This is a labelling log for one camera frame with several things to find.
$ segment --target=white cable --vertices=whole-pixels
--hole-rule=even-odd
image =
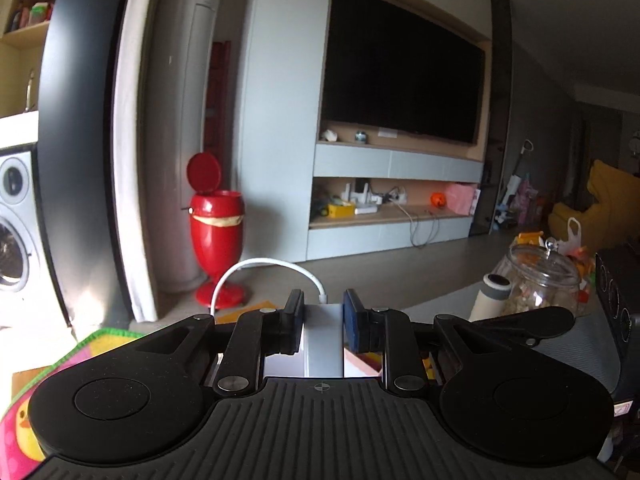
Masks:
[[[320,283],[320,280],[318,280],[308,270],[303,269],[302,267],[297,266],[296,264],[290,264],[289,262],[284,262],[282,260],[275,260],[274,258],[249,258],[248,260],[244,260],[242,262],[236,263],[227,272],[225,272],[222,275],[222,278],[220,278],[220,280],[218,281],[218,284],[216,285],[216,288],[213,291],[213,296],[211,298],[210,313],[212,316],[216,313],[216,301],[218,300],[218,294],[220,293],[220,290],[222,290],[222,286],[225,284],[228,277],[231,276],[234,272],[236,272],[236,270],[251,264],[279,265],[281,267],[287,267],[287,269],[296,270],[300,274],[304,274],[312,282],[314,282],[314,285],[318,288],[318,294],[320,295],[319,304],[326,304],[327,298],[326,298],[326,292],[324,291],[324,286],[322,286],[322,283]]]
[[[416,220],[414,221],[414,218],[407,212],[407,210],[402,207],[400,205],[399,202],[397,202],[396,200],[391,199],[390,200],[393,204],[395,204],[396,206],[398,206],[398,208],[400,209],[400,211],[402,211],[405,215],[407,215],[409,217],[409,241],[411,242],[411,245],[415,248],[421,249],[423,247],[426,247],[434,238],[434,232],[433,232],[433,226],[434,224],[436,224],[436,232],[435,235],[438,235],[438,231],[440,230],[440,219],[433,215],[430,211],[427,210],[427,212],[429,213],[429,215],[431,217],[433,217],[433,220],[431,221],[431,230],[429,231],[429,236],[427,237],[427,240],[425,241],[425,243],[423,244],[416,244],[414,242],[414,237],[415,234],[418,232],[418,227],[420,227],[420,217],[418,215],[416,215]]]

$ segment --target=white cabinet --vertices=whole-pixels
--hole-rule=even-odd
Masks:
[[[440,218],[418,222],[414,243],[436,243],[466,238],[473,218]],[[409,222],[309,230],[306,259],[373,253],[411,247]]]
[[[314,176],[387,178],[390,160],[389,150],[316,144]]]
[[[314,176],[480,182],[482,162],[429,153],[316,144]]]
[[[427,153],[390,152],[389,178],[447,180],[445,169],[450,158]]]

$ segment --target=ceiling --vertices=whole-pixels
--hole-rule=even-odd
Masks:
[[[511,1],[573,82],[640,95],[640,0]]]

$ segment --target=orange toy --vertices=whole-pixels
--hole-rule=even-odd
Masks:
[[[431,205],[443,208],[447,206],[447,197],[444,193],[431,193]]]

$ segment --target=television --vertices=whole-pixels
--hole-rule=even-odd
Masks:
[[[332,0],[322,119],[476,140],[484,51],[383,0]]]

